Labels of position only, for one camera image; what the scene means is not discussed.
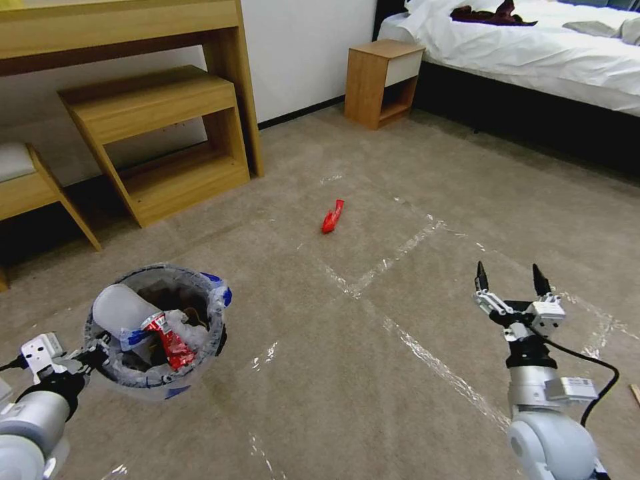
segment bed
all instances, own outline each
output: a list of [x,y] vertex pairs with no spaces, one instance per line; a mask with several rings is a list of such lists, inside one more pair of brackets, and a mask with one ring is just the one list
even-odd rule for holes
[[[425,46],[416,106],[462,116],[478,129],[500,124],[501,129],[519,130],[528,137],[544,133],[556,140],[554,147],[573,141],[583,152],[596,155],[611,156],[612,146],[635,139],[640,127],[640,46],[562,25],[598,20],[616,27],[640,17],[638,13],[515,0],[514,13],[538,24],[497,27],[453,22],[449,16],[461,5],[495,11],[499,4],[500,0],[410,0],[406,5],[402,0],[378,1],[377,38]],[[603,140],[602,145],[596,146],[596,139]]]
[[[585,20],[618,27],[640,14],[516,0],[514,13],[538,24],[496,27],[453,22],[449,14],[460,4],[460,0],[411,0],[410,14],[384,20],[379,38],[416,41],[426,47],[425,59],[433,63],[640,117],[640,47],[562,27]],[[494,11],[498,3],[462,4]]]

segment red snack wrapper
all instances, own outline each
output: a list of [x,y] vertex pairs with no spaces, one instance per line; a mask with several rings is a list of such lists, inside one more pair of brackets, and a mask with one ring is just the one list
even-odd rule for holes
[[335,210],[329,210],[329,213],[325,217],[324,222],[322,222],[322,233],[332,232],[338,223],[338,219],[340,218],[340,214],[342,213],[342,208],[345,205],[344,200],[336,200],[335,201]]
[[178,370],[180,367],[190,364],[195,358],[195,353],[182,341],[178,334],[169,328],[164,312],[154,313],[142,322],[140,328],[145,331],[158,332],[172,369]]

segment gray cloth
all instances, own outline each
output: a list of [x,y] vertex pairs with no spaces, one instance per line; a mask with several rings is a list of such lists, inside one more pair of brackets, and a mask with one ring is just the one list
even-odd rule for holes
[[622,22],[622,26],[620,26],[620,36],[624,43],[640,45],[640,18]]
[[640,18],[625,20],[618,29],[595,20],[567,22],[563,27],[592,37],[619,38],[624,43],[640,45]]

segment bed frame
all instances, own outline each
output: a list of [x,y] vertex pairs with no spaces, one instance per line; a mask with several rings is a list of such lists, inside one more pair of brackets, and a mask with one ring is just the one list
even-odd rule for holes
[[[378,0],[373,38],[385,18],[404,11],[404,0]],[[488,131],[535,149],[563,153],[570,161],[640,177],[637,155],[628,154],[640,149],[640,117],[428,62],[420,68],[414,107],[467,124],[476,132]]]

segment dark red clothing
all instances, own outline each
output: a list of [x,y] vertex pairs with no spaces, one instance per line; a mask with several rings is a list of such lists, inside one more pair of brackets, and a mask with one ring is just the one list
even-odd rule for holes
[[468,23],[489,23],[491,25],[510,25],[514,27],[532,27],[537,22],[525,22],[520,15],[512,15],[513,0],[505,0],[502,2],[495,13],[488,11],[473,11],[471,7],[456,8],[451,12],[451,18],[454,21],[462,21]]

